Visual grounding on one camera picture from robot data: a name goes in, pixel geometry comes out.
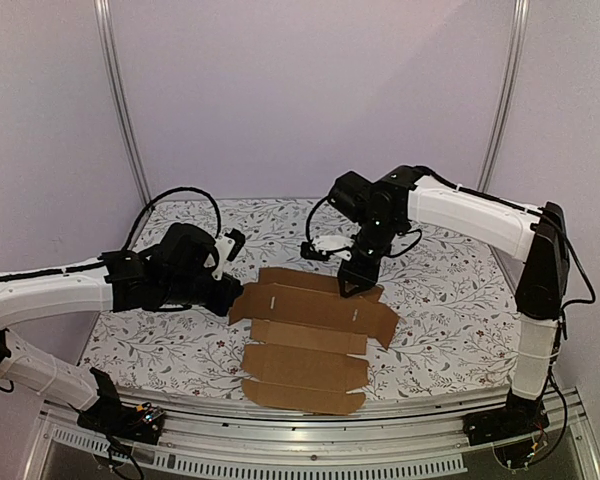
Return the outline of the brown cardboard box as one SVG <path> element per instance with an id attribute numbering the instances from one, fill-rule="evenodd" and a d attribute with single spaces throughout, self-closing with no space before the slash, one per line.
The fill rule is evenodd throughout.
<path id="1" fill-rule="evenodd" d="M 369 341 L 387 348 L 399 323 L 376 286 L 344 298 L 337 279 L 266 267 L 229 312 L 251 323 L 243 350 L 244 396 L 263 407 L 350 415 L 366 401 Z"/>

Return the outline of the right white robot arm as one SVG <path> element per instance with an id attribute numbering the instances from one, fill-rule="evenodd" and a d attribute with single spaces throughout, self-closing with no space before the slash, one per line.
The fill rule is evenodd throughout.
<path id="1" fill-rule="evenodd" d="M 350 171 L 340 176 L 326 201 L 358 225 L 350 238 L 319 235 L 310 244 L 337 255 L 343 296 L 373 287 L 395 237 L 412 223 L 433 225 L 498 249 L 523 263 L 514 298 L 521 321 L 517 367 L 510 391 L 517 397 L 497 415 L 497 427 L 517 436 L 532 424 L 531 401 L 544 392 L 566 292 L 570 260 L 562 209 L 534 207 L 492 197 L 443 179 L 425 166 L 398 166 L 371 182 Z"/>

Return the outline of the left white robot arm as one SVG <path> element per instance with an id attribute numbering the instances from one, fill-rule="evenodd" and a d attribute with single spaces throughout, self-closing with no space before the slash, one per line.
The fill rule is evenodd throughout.
<path id="1" fill-rule="evenodd" d="M 175 223 L 159 243 L 141 252 L 123 249 L 73 265 L 0 273 L 0 379 L 88 411 L 106 433 L 121 433 L 129 415 L 107 373 L 61 361 L 24 341 L 13 326 L 73 313 L 193 306 L 225 316 L 243 292 L 225 268 L 244 243 L 236 229 L 212 236 Z"/>

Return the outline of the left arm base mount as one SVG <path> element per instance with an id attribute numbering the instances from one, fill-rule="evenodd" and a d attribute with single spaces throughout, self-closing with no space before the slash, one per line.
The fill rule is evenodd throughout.
<path id="1" fill-rule="evenodd" d="M 157 445 L 166 411 L 150 402 L 124 405 L 107 373 L 95 367 L 89 372 L 96 380 L 97 400 L 90 408 L 79 411 L 77 425 L 105 436 Z"/>

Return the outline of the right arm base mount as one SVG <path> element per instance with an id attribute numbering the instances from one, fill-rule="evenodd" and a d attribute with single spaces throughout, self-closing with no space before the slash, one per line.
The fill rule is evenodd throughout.
<path id="1" fill-rule="evenodd" d="M 549 426 L 542 398 L 528 400 L 507 394 L 505 405 L 465 415 L 463 433 L 471 446 L 498 442 L 530 434 Z"/>

